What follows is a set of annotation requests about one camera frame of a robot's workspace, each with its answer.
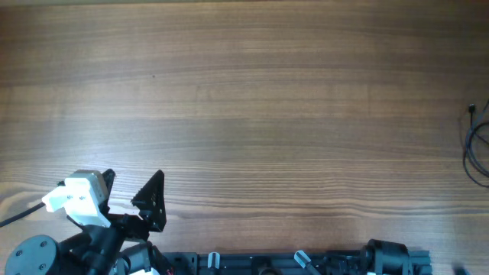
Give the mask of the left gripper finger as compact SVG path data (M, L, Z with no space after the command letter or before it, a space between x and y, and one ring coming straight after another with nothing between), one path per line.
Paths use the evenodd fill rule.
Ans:
M107 202L108 199L109 199L109 196L111 194L112 187L113 187L113 184L114 184L115 177L116 177L116 173L112 169L107 169L106 171L104 171L102 173L102 178L104 180L105 190L106 190L106 193L104 195L103 202Z
M132 198L131 204L150 231L162 232L166 223L164 172L158 170Z

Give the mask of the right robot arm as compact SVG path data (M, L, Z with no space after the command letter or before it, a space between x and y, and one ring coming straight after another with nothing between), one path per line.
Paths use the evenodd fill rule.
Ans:
M364 273L411 275L410 255L404 244L371 239L362 249L360 268Z

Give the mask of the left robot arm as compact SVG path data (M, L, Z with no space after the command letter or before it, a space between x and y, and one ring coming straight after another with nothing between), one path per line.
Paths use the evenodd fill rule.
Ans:
M113 214L111 169L77 170L45 195L39 208L63 209L80 233L63 241L36 235L9 255L6 274L172 274L171 263L149 240L163 231L164 172L158 170L131 199L136 215Z

